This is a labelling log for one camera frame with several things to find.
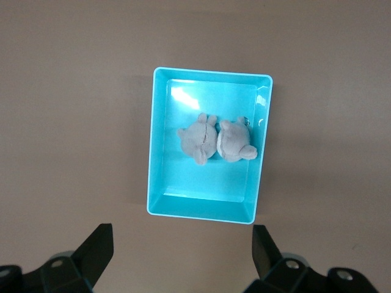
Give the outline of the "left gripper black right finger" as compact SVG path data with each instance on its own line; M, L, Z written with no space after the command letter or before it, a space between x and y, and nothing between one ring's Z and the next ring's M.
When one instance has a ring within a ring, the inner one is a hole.
M333 267L321 275L302 261L285 257L264 225L252 230L252 259L258 273L246 292L377 292L360 272Z

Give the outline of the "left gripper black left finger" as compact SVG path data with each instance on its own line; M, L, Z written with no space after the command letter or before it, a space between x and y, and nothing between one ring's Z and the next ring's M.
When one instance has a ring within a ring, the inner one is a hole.
M58 253L29 273L1 266L1 292L93 292L113 254L112 224L102 223L75 251Z

